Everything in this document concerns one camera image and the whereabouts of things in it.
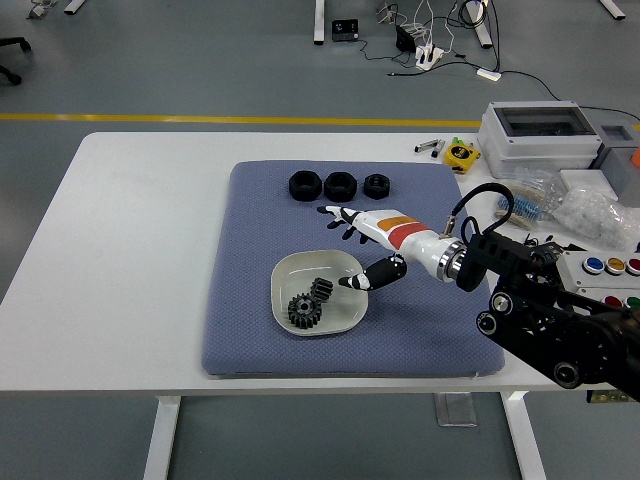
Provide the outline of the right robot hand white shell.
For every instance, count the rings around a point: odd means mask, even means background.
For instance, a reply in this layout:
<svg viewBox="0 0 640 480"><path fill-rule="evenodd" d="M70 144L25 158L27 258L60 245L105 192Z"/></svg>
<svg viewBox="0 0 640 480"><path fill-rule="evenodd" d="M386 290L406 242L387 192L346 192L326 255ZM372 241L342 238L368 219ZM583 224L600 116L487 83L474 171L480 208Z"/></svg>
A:
<svg viewBox="0 0 640 480"><path fill-rule="evenodd" d="M436 233L397 210L357 211L339 206L320 206L317 211L334 216L328 225L330 229L346 224L345 239L359 232L362 244L371 240L392 252L363 272L340 278L338 283L343 287L361 291L382 288L404 277L407 264L412 261L421 263L430 275L443 282L451 282L457 276L454 260L464 251L461 241Z"/></svg>

